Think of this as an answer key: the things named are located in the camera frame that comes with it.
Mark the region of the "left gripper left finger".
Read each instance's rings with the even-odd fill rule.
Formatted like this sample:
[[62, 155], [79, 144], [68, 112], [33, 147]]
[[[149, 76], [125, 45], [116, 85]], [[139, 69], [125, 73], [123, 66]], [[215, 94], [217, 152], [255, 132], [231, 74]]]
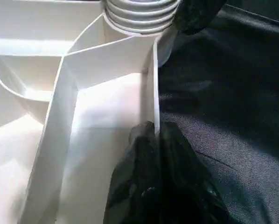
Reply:
[[105, 224], [157, 224], [160, 219], [160, 162], [154, 124], [133, 127], [128, 147], [113, 170]]

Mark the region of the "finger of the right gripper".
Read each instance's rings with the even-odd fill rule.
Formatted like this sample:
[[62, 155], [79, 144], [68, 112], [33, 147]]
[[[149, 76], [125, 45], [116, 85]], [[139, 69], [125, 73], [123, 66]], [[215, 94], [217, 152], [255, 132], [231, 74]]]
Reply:
[[182, 0], [174, 16], [174, 26], [186, 35], [194, 35], [206, 28], [226, 0]]

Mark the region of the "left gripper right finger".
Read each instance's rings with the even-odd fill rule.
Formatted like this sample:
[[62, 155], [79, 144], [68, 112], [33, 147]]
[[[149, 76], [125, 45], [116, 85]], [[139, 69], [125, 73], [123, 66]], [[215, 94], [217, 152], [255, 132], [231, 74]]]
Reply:
[[175, 123], [159, 133], [162, 221], [165, 224], [230, 224], [211, 173]]

